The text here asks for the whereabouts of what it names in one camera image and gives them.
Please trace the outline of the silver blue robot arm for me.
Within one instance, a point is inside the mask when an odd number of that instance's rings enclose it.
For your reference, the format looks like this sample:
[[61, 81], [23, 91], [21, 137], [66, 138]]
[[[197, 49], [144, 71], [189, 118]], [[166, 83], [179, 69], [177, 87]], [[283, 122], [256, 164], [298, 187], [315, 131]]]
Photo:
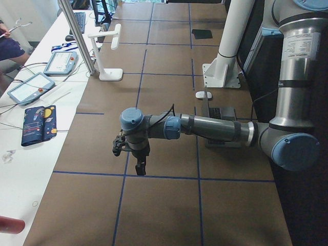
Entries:
[[184, 133], [258, 145], [285, 170], [312, 166], [320, 143], [312, 135], [310, 95], [321, 32], [327, 26], [327, 1], [266, 1], [262, 24], [283, 35], [276, 115], [269, 123], [176, 116], [173, 109], [159, 116], [144, 115], [138, 108], [128, 108], [120, 115], [121, 132], [113, 142], [113, 154], [131, 152], [137, 159], [136, 173], [145, 175], [149, 139], [178, 139]]

